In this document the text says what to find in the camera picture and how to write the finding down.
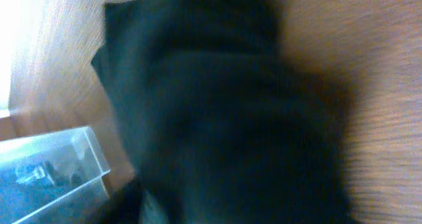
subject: clear plastic container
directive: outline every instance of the clear plastic container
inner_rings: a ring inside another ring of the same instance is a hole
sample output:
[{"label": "clear plastic container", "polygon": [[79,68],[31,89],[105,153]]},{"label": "clear plastic container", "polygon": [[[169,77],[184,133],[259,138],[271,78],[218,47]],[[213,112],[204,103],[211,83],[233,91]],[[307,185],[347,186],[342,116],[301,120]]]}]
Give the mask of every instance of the clear plastic container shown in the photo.
[{"label": "clear plastic container", "polygon": [[108,199],[88,126],[0,142],[0,223],[74,223]]}]

